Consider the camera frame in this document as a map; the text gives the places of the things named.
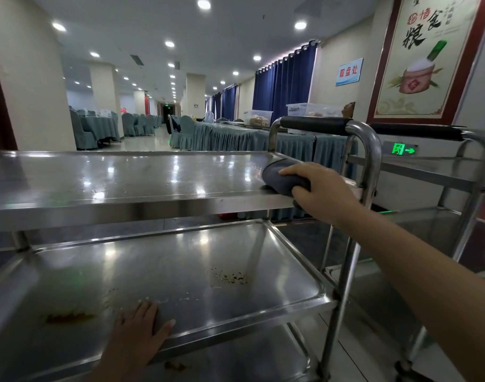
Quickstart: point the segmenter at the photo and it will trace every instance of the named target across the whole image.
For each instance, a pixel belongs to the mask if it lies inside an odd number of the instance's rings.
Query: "blue and white sign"
[[[362,58],[340,66],[338,68],[338,75],[336,76],[336,85],[350,84],[359,81],[362,66]]]

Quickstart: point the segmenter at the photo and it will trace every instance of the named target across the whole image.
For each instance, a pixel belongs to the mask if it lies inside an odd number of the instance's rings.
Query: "ceiling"
[[[87,90],[88,62],[100,61],[117,67],[122,93],[132,94],[136,83],[155,99],[172,101],[171,74],[177,100],[186,72],[205,74],[206,94],[212,95],[213,86],[223,88],[221,80],[225,87],[240,83],[301,44],[358,23],[373,13],[378,0],[210,0],[210,11],[201,11],[197,0],[35,1],[67,29],[57,37],[68,89]],[[303,31],[294,29],[298,20],[308,23]],[[175,48],[165,46],[166,40]],[[262,61],[253,61],[255,54]],[[180,71],[168,67],[174,61]]]

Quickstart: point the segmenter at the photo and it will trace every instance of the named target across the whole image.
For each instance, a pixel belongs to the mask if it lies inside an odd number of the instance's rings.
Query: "green exit sign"
[[[382,145],[382,152],[384,154],[412,156],[417,155],[418,151],[418,145],[405,144],[401,142],[384,141]]]

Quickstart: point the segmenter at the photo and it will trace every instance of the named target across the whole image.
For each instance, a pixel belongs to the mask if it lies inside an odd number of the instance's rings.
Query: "sign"
[[[453,123],[485,30],[485,0],[395,0],[369,123]]]
[[[336,86],[355,83],[359,81],[362,66],[362,58],[340,66],[338,68],[338,74],[336,75]]]
[[[419,152],[418,145],[403,144],[400,142],[384,141],[382,144],[382,152],[391,155],[414,156]]]

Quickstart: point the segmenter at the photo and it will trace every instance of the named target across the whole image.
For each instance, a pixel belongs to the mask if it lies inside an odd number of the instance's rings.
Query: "black handle grip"
[[[377,134],[433,138],[445,141],[463,141],[463,128],[442,125],[409,125],[401,123],[372,123]]]
[[[280,126],[286,129],[312,131],[323,134],[348,135],[345,126],[351,118],[319,118],[316,116],[283,116]]]

